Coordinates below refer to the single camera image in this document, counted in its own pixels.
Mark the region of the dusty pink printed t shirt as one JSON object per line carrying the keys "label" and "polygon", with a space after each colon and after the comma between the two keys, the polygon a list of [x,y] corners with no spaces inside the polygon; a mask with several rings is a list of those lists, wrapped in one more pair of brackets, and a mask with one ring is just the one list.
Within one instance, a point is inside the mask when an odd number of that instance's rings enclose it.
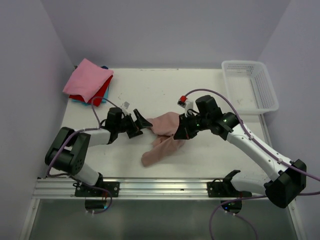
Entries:
{"label": "dusty pink printed t shirt", "polygon": [[144,167],[149,167],[161,161],[163,158],[174,154],[184,144],[185,140],[175,140],[174,135],[179,126],[179,114],[167,112],[155,118],[147,119],[152,127],[150,130],[156,135],[152,142],[152,149],[141,157]]}

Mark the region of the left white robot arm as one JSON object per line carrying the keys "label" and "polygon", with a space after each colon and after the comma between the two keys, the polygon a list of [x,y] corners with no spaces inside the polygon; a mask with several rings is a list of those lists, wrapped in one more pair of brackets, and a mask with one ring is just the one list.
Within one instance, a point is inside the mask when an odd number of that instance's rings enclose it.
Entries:
{"label": "left white robot arm", "polygon": [[98,128],[75,130],[62,127],[47,151],[44,162],[48,166],[47,176],[52,178],[52,168],[62,171],[77,181],[86,184],[86,190],[92,196],[103,193],[103,176],[85,163],[88,148],[99,145],[110,145],[119,134],[126,133],[128,138],[143,134],[143,129],[153,125],[147,121],[137,109],[133,110],[136,120],[119,107],[112,107],[106,119]]}

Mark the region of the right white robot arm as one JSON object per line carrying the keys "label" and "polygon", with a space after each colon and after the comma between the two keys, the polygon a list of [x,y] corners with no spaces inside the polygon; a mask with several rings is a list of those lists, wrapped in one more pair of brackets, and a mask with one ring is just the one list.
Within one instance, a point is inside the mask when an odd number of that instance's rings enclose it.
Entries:
{"label": "right white robot arm", "polygon": [[173,136],[175,140],[190,140],[198,132],[209,130],[240,149],[266,173],[267,178],[262,183],[252,176],[243,177],[243,182],[232,179],[231,175],[226,176],[222,189],[227,196],[235,196],[253,187],[250,192],[265,195],[274,205],[284,209],[305,189],[306,164],[276,152],[234,113],[223,113],[212,96],[204,95],[196,101],[182,96],[177,103],[184,108],[184,113],[179,115],[178,128]]}

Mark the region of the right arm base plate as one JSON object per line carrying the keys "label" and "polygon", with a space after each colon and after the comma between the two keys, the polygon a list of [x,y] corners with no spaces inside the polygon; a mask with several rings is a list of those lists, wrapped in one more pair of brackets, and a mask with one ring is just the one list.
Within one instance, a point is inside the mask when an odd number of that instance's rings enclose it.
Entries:
{"label": "right arm base plate", "polygon": [[209,198],[246,198],[252,197],[249,191],[238,191],[228,180],[214,179],[206,183]]}

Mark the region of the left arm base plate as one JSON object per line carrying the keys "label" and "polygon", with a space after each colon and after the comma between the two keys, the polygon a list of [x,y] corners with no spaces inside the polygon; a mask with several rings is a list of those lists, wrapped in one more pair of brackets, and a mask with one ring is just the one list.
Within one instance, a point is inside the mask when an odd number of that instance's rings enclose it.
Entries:
{"label": "left arm base plate", "polygon": [[118,181],[103,181],[99,186],[88,186],[79,182],[72,184],[75,187],[75,197],[94,198],[94,197],[113,197],[117,198],[120,190]]}

